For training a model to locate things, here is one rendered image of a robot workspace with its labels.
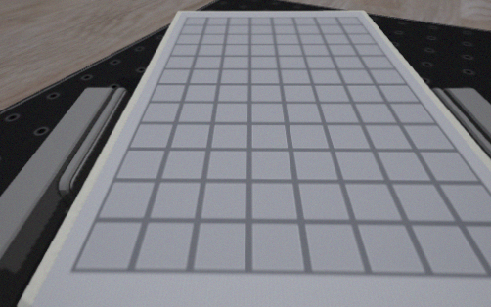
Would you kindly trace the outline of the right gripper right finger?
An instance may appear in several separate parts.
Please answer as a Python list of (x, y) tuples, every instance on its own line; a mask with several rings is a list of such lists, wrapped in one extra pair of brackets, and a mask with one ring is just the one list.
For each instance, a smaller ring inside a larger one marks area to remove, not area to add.
[(491, 104), (472, 88), (430, 90), (491, 159)]

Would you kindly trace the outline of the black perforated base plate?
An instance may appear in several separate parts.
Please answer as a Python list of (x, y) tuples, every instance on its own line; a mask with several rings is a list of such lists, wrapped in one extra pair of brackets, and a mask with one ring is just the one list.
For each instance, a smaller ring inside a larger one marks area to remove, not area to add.
[[(214, 0), (196, 11), (348, 10)], [(491, 31), (368, 15), (430, 89), (473, 88), (491, 104)], [(125, 88), (132, 97), (170, 25), (0, 110), (0, 196), (87, 87)]]

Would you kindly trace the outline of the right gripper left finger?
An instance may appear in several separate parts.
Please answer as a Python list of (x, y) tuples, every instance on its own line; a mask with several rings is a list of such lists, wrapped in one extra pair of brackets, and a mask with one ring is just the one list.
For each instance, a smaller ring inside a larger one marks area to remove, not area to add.
[(0, 197), (0, 307), (12, 307), (129, 100), (87, 87)]

